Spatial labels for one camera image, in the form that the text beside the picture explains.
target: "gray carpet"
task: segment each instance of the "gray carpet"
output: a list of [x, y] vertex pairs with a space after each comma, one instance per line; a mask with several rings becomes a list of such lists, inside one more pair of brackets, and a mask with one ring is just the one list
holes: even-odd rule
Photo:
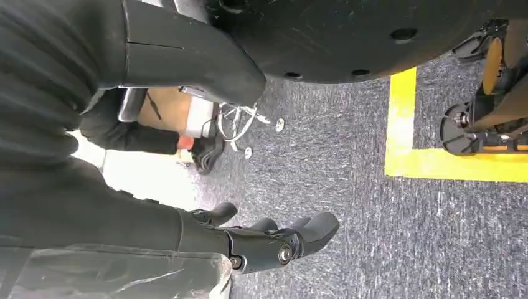
[[[415, 147], [437, 145], [439, 116], [471, 98], [481, 64], [450, 56], [418, 71]], [[384, 176], [389, 80], [306, 85], [271, 80], [256, 126], [209, 177], [192, 175], [205, 207], [232, 201], [235, 222], [332, 211], [320, 254], [235, 278], [232, 298], [519, 298], [528, 296], [526, 185]]]

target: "yellow line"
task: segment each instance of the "yellow line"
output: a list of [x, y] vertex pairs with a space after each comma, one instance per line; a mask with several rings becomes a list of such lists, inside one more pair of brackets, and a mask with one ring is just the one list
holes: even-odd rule
[[416, 68], [390, 78], [389, 117], [385, 145], [385, 174], [401, 176], [406, 168], [404, 160], [412, 151], [414, 136], [414, 108]]
[[528, 182], [528, 154], [453, 156], [443, 149], [413, 149], [416, 68], [390, 81], [385, 174], [408, 178]]

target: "screw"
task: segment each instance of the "screw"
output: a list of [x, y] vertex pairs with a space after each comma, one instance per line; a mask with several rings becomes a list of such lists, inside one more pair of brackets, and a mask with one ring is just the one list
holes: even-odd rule
[[291, 251], [291, 247], [288, 244], [282, 245], [279, 249], [279, 263], [286, 265], [290, 262], [292, 256], [293, 252]]
[[240, 257], [230, 257], [229, 260], [231, 261], [231, 267], [233, 269], [238, 269], [242, 266], [242, 259]]

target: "black foot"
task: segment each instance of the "black foot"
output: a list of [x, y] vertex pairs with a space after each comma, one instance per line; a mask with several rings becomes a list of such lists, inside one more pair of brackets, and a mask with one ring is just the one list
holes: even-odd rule
[[192, 159], [199, 174], [209, 174], [222, 155], [225, 148], [225, 141], [220, 135], [214, 138], [196, 139], [195, 146], [191, 150]]

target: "metal leg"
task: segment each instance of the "metal leg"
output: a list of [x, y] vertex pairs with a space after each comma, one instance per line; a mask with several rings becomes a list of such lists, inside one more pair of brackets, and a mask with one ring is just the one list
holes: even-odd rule
[[[232, 109], [230, 109], [226, 113], [223, 113], [223, 111], [222, 111], [223, 107], [230, 107]], [[247, 131], [253, 125], [253, 121], [255, 119], [257, 121], [259, 121], [260, 123], [265, 124], [266, 126], [274, 127], [274, 129], [275, 129], [275, 131], [277, 133], [282, 132], [284, 130], [284, 127], [285, 127], [284, 119], [279, 118], [276, 122], [273, 123], [267, 117], [259, 114], [257, 112], [257, 109], [258, 109], [257, 104], [255, 104], [253, 106], [253, 108], [247, 107], [247, 106], [236, 107], [236, 106], [232, 106], [232, 105], [225, 104], [225, 103], [224, 104], [220, 104], [220, 113], [219, 113], [219, 117], [218, 117], [219, 130], [220, 130], [221, 134], [224, 136], [224, 139], [226, 140], [226, 142], [229, 142], [231, 144], [231, 148], [233, 148], [233, 150], [235, 152], [243, 152], [244, 157], [246, 159], [250, 159], [253, 156], [253, 149], [251, 147], [246, 147], [244, 150], [242, 150], [241, 148], [238, 147], [237, 141], [240, 138], [242, 138], [247, 133]], [[242, 112], [248, 114], [250, 116], [250, 119], [248, 121], [246, 121], [246, 123], [244, 124], [242, 130], [239, 131], [238, 129], [239, 129], [240, 123], [242, 121]], [[229, 136], [228, 134], [226, 134], [226, 132], [224, 130], [224, 121], [228, 118], [228, 116], [230, 116], [232, 114], [235, 114], [235, 117], [233, 119], [233, 124], [232, 124], [232, 127], [231, 127], [232, 135]]]

